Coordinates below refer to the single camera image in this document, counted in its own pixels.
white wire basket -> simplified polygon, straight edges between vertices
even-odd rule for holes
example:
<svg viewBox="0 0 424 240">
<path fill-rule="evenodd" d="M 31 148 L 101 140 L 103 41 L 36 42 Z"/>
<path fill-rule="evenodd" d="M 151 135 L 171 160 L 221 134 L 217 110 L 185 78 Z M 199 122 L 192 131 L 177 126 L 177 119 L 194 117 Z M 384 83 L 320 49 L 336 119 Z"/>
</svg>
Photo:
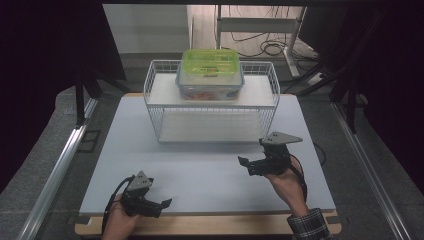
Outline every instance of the white wire basket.
<svg viewBox="0 0 424 240">
<path fill-rule="evenodd" d="M 187 101 L 175 84 L 179 60 L 154 60 L 144 100 L 159 142 L 257 142 L 280 100 L 271 62 L 240 62 L 245 84 L 235 101 Z"/>
</svg>

